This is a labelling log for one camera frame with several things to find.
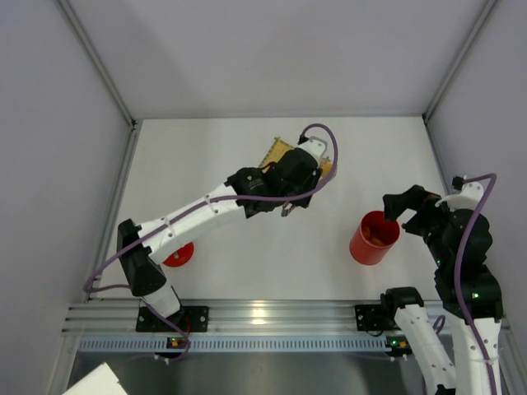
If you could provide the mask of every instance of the white wall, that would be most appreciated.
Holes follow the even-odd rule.
[[[422,114],[483,0],[72,0],[138,118]]]
[[[488,266],[527,352],[527,2],[501,2],[433,117],[449,177],[497,172],[484,213],[494,237]]]
[[[43,392],[127,128],[51,0],[0,11],[0,383]]]

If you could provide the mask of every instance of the perforated rail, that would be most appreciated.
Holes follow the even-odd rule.
[[[81,352],[175,352],[169,349],[168,337],[83,337]],[[191,352],[383,352],[385,337],[316,336],[316,337],[191,337]]]

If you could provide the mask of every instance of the white table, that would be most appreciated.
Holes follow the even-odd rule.
[[[435,264],[420,238],[402,233],[374,267],[355,262],[348,250],[364,214],[383,209],[385,193],[401,193],[414,184],[443,193],[418,117],[147,120],[117,223],[148,221],[202,197],[239,168],[258,165],[275,137],[295,144],[314,122],[327,124],[338,139],[337,177],[307,210],[281,218],[277,209],[195,240],[189,263],[163,267],[180,298],[376,300],[387,288],[415,286],[424,299],[437,300]],[[315,134],[324,137],[323,131]],[[407,211],[401,220],[412,214]],[[126,283],[119,263],[101,280],[103,286],[114,283]],[[131,294],[112,290],[104,295]]]

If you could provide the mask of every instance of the table surface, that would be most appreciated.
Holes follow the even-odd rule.
[[[376,300],[415,286],[437,300],[435,264],[422,239],[401,234],[384,260],[366,267],[349,253],[361,218],[382,210],[385,193],[414,184],[443,193],[426,129],[418,117],[147,120],[142,125],[117,223],[149,221],[202,197],[239,168],[257,166],[275,137],[295,144],[310,123],[338,140],[338,174],[310,207],[229,224],[194,241],[183,267],[163,270],[182,299]],[[328,140],[324,131],[313,134]],[[399,223],[412,215],[407,211]],[[115,251],[116,230],[110,243]],[[118,263],[101,285],[126,283]],[[108,297],[129,297],[111,290]]]

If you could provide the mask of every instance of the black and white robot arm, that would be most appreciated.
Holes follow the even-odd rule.
[[[132,294],[142,297],[162,317],[178,323],[184,310],[163,274],[161,263],[174,251],[220,226],[272,211],[282,206],[287,197],[309,194],[319,182],[319,166],[326,150],[326,142],[301,137],[299,145],[286,152],[279,162],[272,162],[264,169],[242,168],[186,207],[141,224],[132,220],[122,222],[118,227],[118,251],[144,239],[119,258]],[[307,207],[310,198],[289,204]]]
[[[446,322],[452,330],[455,367],[432,328],[415,288],[387,290],[381,295],[381,303],[408,339],[425,377],[428,394],[496,395],[501,394],[497,343],[503,308],[500,286],[483,265],[492,237],[488,232],[488,221],[482,215],[475,221],[464,250],[461,290],[487,358],[465,320],[454,280],[458,247],[464,228],[483,196],[483,186],[473,182],[459,189],[460,193],[441,199],[414,185],[405,193],[383,198],[385,217],[389,221],[395,221],[408,208],[416,211],[403,228],[407,233],[423,237],[436,261],[436,289],[446,310]]]

